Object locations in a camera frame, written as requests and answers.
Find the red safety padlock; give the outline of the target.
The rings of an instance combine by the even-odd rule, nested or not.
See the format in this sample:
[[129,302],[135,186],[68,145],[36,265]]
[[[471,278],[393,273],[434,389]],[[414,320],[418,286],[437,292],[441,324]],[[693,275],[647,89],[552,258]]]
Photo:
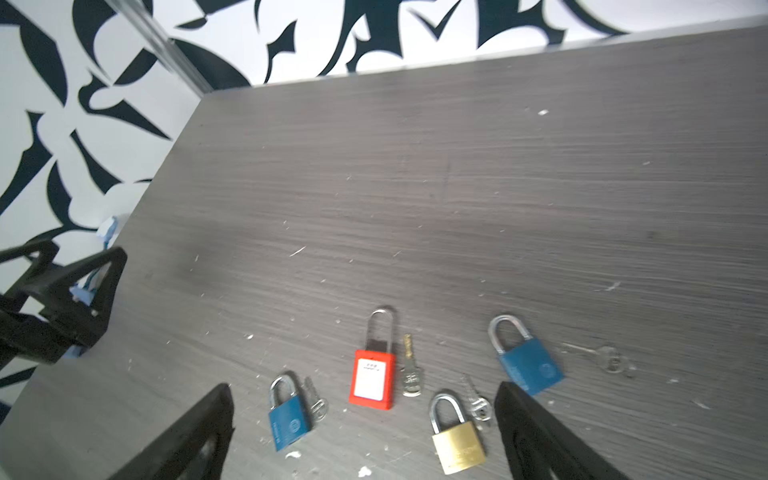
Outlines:
[[[368,347],[371,322],[384,315],[389,320],[386,347],[383,351]],[[390,410],[393,406],[394,367],[396,356],[393,351],[396,315],[389,306],[374,310],[366,321],[364,348],[355,351],[353,375],[348,401],[350,404],[378,410]]]

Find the blue padlock with key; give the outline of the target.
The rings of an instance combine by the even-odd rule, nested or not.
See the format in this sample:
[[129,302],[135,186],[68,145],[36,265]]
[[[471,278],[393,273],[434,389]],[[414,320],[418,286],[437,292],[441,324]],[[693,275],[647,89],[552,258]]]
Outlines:
[[[520,345],[509,350],[498,336],[498,328],[503,322],[512,324],[523,339]],[[488,335],[501,366],[510,379],[528,395],[535,396],[565,378],[540,340],[516,316],[501,314],[494,317],[489,323]]]

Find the small dark blue padlock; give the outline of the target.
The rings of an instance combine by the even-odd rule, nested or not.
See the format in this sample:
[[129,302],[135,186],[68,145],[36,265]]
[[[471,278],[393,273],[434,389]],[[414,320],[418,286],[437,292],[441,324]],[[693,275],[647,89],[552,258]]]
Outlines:
[[[286,400],[279,397],[279,388],[287,386],[290,389]],[[275,449],[281,451],[310,431],[309,416],[292,375],[283,373],[277,376],[269,388],[269,423],[273,435]]]

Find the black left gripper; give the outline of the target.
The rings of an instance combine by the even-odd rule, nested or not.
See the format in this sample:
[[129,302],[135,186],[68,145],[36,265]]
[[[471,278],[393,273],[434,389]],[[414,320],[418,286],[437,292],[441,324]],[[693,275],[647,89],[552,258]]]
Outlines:
[[[5,294],[22,291],[44,306],[41,317],[22,313],[22,303],[1,295],[2,366],[7,366],[16,357],[56,363],[75,347],[74,344],[93,347],[108,329],[117,287],[128,260],[126,251],[112,247],[46,272],[53,265],[59,249],[53,240],[41,239],[1,251],[2,264],[19,259],[28,262],[26,270]],[[91,301],[86,303],[76,299],[71,288],[82,277],[101,267],[107,267],[107,271]]]

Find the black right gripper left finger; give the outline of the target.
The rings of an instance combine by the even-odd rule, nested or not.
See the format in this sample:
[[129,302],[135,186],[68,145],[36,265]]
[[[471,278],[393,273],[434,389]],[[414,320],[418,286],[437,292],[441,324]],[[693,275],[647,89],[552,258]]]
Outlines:
[[133,459],[113,479],[219,479],[234,433],[230,386],[208,394]]

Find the brass padlock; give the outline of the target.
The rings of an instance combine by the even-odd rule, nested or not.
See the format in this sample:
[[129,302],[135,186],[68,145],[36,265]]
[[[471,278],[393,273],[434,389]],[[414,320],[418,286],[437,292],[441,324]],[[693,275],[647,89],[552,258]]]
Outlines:
[[[458,423],[443,429],[438,419],[438,405],[447,402],[453,408]],[[432,440],[445,475],[452,475],[486,461],[485,450],[477,435],[476,428],[469,422],[458,399],[445,392],[436,393],[429,407]]]

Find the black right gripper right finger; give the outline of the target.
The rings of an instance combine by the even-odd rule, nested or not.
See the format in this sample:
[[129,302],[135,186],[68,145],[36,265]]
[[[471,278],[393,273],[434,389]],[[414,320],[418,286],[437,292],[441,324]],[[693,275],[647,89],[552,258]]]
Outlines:
[[499,384],[494,412],[515,479],[626,477],[511,381]]

